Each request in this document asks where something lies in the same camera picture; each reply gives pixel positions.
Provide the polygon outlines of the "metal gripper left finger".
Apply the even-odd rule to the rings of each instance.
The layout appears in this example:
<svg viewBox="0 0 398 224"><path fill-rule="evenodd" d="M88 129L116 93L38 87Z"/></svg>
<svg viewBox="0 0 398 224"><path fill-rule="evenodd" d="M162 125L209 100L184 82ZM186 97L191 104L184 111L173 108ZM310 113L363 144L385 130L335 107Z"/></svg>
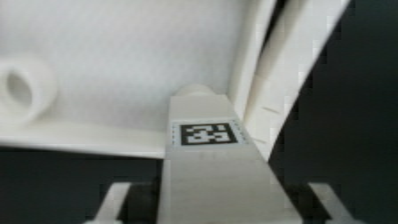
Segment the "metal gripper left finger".
<svg viewBox="0 0 398 224"><path fill-rule="evenodd" d="M86 224L123 224L118 219L129 197L132 184L118 182L111 185L95 219Z"/></svg>

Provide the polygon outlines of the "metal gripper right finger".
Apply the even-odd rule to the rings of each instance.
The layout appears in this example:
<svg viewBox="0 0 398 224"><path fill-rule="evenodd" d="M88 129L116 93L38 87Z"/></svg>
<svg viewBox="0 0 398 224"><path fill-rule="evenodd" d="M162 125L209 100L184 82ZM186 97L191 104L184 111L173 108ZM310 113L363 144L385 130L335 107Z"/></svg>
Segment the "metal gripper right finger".
<svg viewBox="0 0 398 224"><path fill-rule="evenodd" d="M367 224L354 218L337 191L326 183L299 185L296 206L305 224Z"/></svg>

